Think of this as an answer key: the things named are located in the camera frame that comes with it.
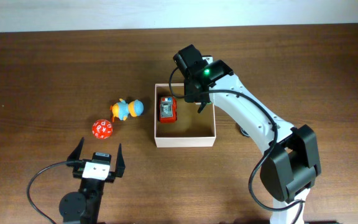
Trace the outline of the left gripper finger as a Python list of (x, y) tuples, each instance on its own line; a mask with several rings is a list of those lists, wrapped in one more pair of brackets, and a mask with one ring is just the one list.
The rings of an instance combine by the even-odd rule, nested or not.
[(83, 144), (84, 144), (85, 138), (82, 137), (77, 145), (77, 147), (74, 148), (74, 150), (70, 153), (70, 155), (67, 157), (67, 166), (68, 167), (74, 167), (75, 162), (79, 161), (80, 155), (82, 152)]
[(121, 178), (124, 175), (125, 168), (126, 165), (122, 154), (122, 144), (119, 144), (116, 157), (115, 176)]

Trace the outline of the red toy car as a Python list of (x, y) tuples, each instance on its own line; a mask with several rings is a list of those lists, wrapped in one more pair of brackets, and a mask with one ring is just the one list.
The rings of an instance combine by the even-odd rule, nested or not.
[(158, 102), (161, 123), (175, 123), (177, 121), (177, 101), (172, 96), (162, 96)]

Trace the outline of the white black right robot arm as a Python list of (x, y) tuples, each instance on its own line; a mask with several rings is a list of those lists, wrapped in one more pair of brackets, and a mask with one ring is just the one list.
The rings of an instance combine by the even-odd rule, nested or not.
[(255, 142), (262, 158), (251, 172), (253, 200), (271, 211), (271, 223), (303, 223), (305, 200), (321, 174), (315, 132), (295, 127), (264, 106), (222, 60), (210, 61), (194, 45), (173, 56), (184, 77), (187, 103), (200, 110), (212, 103), (226, 112)]

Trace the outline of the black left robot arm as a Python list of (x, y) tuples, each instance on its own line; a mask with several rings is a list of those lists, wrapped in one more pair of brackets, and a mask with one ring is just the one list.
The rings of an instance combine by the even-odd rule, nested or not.
[(124, 175), (126, 168), (122, 155), (122, 146), (118, 147), (115, 170), (111, 171), (112, 155), (95, 152), (91, 159), (80, 159), (85, 139), (81, 138), (77, 147), (67, 157), (67, 166), (73, 169), (72, 174), (80, 179), (76, 192), (63, 196), (59, 212), (63, 223), (97, 224), (99, 209), (104, 193), (104, 185), (113, 183)]

